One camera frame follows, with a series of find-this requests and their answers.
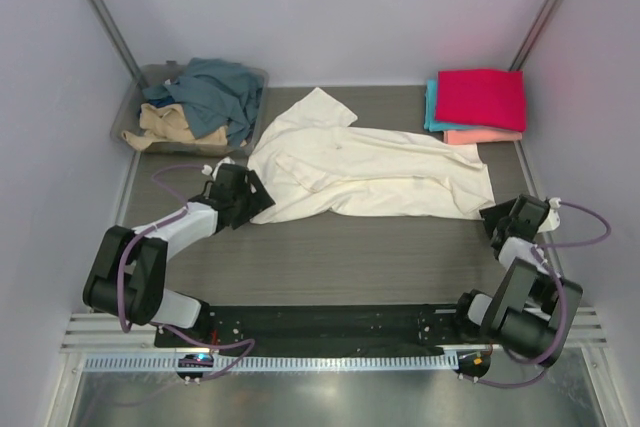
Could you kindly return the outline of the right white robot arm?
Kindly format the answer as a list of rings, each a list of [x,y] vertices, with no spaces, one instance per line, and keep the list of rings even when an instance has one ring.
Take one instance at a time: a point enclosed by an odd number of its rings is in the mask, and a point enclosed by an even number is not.
[[[522,194],[479,211],[495,259],[506,269],[493,295],[463,294],[450,319],[460,341],[487,339],[523,363],[552,366],[560,357],[582,299],[582,287],[545,262],[534,243],[559,225],[560,200]]]

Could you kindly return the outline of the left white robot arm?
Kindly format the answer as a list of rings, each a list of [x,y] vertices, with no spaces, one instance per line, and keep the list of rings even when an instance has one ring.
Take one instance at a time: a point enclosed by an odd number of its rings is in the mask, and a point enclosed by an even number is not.
[[[220,231],[237,229],[275,205],[257,173],[244,166],[205,165],[201,193],[154,222],[109,228],[86,280],[82,300],[116,316],[121,328],[170,325],[188,345],[204,345],[212,334],[205,303],[165,287],[168,261],[192,244]]]

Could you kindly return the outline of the clear plastic bin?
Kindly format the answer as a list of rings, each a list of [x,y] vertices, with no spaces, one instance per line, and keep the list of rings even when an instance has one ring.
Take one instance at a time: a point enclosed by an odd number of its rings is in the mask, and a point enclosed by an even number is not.
[[[174,81],[186,69],[176,61],[166,61],[164,64],[148,64],[141,67],[141,72],[130,82],[123,100],[118,109],[118,113],[110,130],[110,136],[121,145],[126,141],[122,133],[131,132],[137,136],[143,134],[139,126],[139,111],[145,98],[143,87],[147,84],[157,85],[166,80]],[[261,134],[265,128],[265,112],[268,98],[269,75],[263,69],[249,67],[249,70],[263,80],[262,93],[259,96],[259,107],[257,118],[252,124],[249,135],[239,147],[222,145],[189,144],[180,142],[160,142],[150,145],[145,149],[146,153],[153,154],[176,154],[176,155],[197,155],[204,157],[248,157],[254,150]]]

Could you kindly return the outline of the cream white t shirt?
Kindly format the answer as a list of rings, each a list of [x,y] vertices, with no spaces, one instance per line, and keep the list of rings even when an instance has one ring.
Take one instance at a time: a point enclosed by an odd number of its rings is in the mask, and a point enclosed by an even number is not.
[[[476,146],[362,128],[357,119],[320,88],[277,116],[248,161],[275,202],[253,223],[324,212],[474,221],[494,206],[489,169]]]

